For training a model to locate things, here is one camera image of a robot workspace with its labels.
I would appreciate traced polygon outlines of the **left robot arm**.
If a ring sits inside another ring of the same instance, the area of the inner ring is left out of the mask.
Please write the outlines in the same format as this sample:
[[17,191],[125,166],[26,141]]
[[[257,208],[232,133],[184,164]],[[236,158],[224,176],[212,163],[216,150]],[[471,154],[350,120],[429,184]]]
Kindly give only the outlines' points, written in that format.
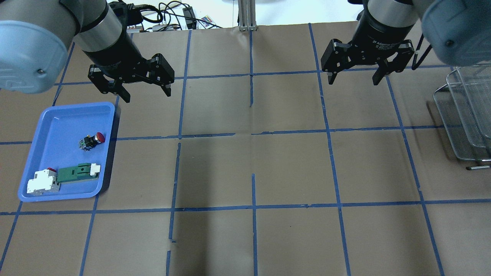
[[44,93],[50,89],[75,42],[92,61],[88,79],[100,93],[130,102],[124,84],[145,82],[171,96],[174,70],[162,54],[142,56],[127,28],[145,20],[152,5],[122,0],[2,0],[2,89]]

